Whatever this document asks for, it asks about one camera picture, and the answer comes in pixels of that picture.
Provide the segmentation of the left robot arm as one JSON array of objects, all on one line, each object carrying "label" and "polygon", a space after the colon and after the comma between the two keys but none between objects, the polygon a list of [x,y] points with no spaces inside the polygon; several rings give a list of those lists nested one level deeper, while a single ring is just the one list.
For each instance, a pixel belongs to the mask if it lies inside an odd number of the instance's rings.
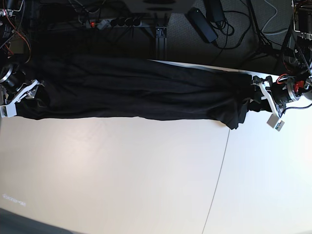
[{"label": "left robot arm", "polygon": [[247,1],[248,10],[258,37],[255,52],[247,61],[273,57],[274,68],[284,64],[286,73],[278,76],[256,78],[255,99],[250,109],[255,112],[268,111],[282,117],[289,109],[286,105],[298,101],[301,97],[312,98],[312,2],[310,0],[293,0],[292,17],[280,49],[273,47],[266,34],[259,28],[252,2]]}]

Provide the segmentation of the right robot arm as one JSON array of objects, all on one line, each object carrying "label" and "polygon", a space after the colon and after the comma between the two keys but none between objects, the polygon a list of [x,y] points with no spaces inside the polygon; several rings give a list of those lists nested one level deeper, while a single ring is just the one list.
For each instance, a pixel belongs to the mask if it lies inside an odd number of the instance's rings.
[{"label": "right robot arm", "polygon": [[25,99],[34,99],[44,83],[37,79],[26,79],[21,63],[12,61],[14,53],[11,41],[15,36],[22,39],[28,47],[28,59],[31,58],[31,44],[21,32],[26,10],[24,0],[2,0],[0,2],[0,117],[17,115],[17,104]]}]

